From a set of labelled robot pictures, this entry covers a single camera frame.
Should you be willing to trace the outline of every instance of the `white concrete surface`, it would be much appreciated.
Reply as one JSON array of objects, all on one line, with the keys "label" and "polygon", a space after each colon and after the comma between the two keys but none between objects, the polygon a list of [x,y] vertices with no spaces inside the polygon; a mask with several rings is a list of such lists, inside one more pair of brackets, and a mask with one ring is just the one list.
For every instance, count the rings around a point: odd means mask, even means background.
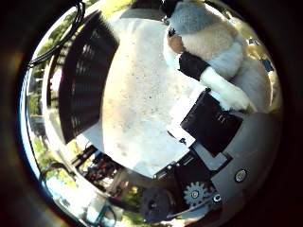
[{"label": "white concrete surface", "polygon": [[106,82],[100,121],[84,135],[115,161],[145,176],[187,153],[169,136],[170,109],[199,82],[166,66],[166,27],[147,19],[111,21],[120,38]]}]

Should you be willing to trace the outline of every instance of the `stuffed animal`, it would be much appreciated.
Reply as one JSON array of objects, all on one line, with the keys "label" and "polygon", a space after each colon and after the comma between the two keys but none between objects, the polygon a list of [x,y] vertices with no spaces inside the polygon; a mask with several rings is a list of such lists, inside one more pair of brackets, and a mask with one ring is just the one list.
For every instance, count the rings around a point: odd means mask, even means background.
[{"label": "stuffed animal", "polygon": [[214,70],[200,82],[219,93],[236,110],[249,103],[255,111],[267,113],[271,86],[261,63],[246,53],[246,41],[222,17],[205,7],[203,1],[166,0],[161,6],[169,18],[163,54],[168,65],[188,52],[207,62]]}]

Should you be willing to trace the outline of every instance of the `bolt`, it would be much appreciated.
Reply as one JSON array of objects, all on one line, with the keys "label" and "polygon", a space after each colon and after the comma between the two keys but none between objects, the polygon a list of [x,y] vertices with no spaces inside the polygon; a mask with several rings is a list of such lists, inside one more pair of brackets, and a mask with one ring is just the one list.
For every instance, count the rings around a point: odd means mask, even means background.
[{"label": "bolt", "polygon": [[242,183],[245,180],[246,176],[247,176],[246,170],[245,169],[241,169],[241,170],[239,170],[236,173],[236,175],[235,175],[235,181],[237,183]]},{"label": "bolt", "polygon": [[218,195],[214,196],[213,200],[215,202],[221,201],[221,196],[218,194]]},{"label": "bolt", "polygon": [[199,196],[199,192],[198,192],[198,191],[193,191],[193,192],[191,192],[191,197],[192,197],[193,199],[197,199],[198,196]]}]

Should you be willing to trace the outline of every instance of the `metal gear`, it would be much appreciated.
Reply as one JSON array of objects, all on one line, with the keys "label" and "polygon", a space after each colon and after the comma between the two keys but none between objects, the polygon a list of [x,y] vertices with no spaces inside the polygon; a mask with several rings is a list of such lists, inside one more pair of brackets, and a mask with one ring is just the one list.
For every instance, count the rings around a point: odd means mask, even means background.
[{"label": "metal gear", "polygon": [[187,186],[187,190],[184,191],[184,199],[186,203],[192,207],[208,202],[211,193],[208,192],[208,188],[204,183],[191,183]]}]

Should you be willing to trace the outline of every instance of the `wire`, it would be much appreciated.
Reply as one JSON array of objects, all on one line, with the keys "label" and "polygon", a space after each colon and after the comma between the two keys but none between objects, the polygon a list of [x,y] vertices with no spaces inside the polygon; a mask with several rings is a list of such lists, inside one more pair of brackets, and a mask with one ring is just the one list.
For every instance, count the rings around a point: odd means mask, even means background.
[{"label": "wire", "polygon": [[77,13],[76,16],[73,20],[73,23],[71,25],[70,30],[68,31],[68,33],[64,36],[63,39],[61,39],[60,41],[58,41],[55,45],[53,45],[49,50],[47,50],[46,52],[44,52],[44,54],[38,56],[36,59],[32,60],[29,62],[27,68],[32,68],[46,60],[48,60],[51,56],[54,55],[54,53],[61,49],[63,47],[63,45],[69,41],[70,38],[72,38],[72,36],[75,34],[75,32],[77,31],[77,29],[80,27],[84,15],[85,15],[85,4],[82,2],[77,3],[76,5],[77,8]]}]

